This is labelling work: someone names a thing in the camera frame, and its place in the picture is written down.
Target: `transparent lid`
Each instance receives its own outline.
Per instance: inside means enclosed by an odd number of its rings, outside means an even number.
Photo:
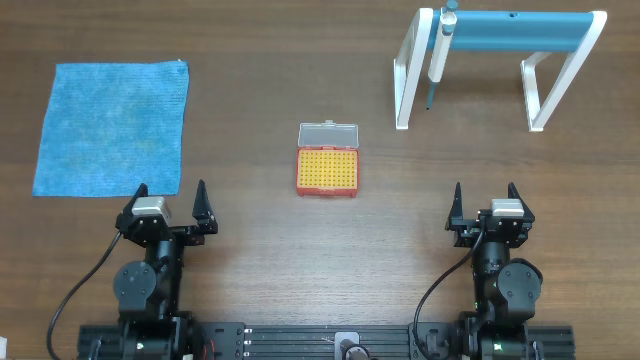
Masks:
[[[358,148],[358,125],[336,124],[333,120],[324,123],[302,123],[298,134],[298,147],[307,146]]]

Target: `blue towel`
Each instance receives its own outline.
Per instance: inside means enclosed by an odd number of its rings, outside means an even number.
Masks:
[[[58,65],[33,195],[177,194],[188,88],[183,61]]]

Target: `blue cloth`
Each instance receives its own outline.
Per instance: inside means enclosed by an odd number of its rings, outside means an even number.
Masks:
[[[183,61],[57,65],[33,195],[177,194],[188,88]]]

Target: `wooden table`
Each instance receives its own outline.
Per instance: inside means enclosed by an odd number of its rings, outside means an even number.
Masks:
[[[519,61],[452,53],[434,107],[419,86],[410,130],[394,129],[393,58],[415,1],[0,2],[0,335],[13,358],[45,358],[69,289],[111,241],[127,199],[31,196],[55,64],[189,62],[180,194],[188,223],[207,182],[220,234],[188,249],[181,307],[252,324],[407,324],[429,284],[463,256],[443,230],[456,181],[468,216],[514,181],[536,214],[513,256],[544,273],[534,323],[575,327],[578,358],[632,359],[640,336],[640,37],[634,0],[481,1],[463,8],[609,11],[545,131],[527,131]],[[540,64],[547,92],[560,56]],[[295,192],[298,124],[360,127],[356,199]],[[80,324],[114,323],[112,279],[143,251],[122,241],[63,312],[54,346]],[[473,307],[468,267],[424,320]]]

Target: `blue horizontal bar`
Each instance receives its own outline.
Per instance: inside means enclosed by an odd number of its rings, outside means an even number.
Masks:
[[[451,41],[457,51],[574,52],[593,22],[592,13],[456,11]],[[433,50],[440,10],[433,12],[427,47]]]

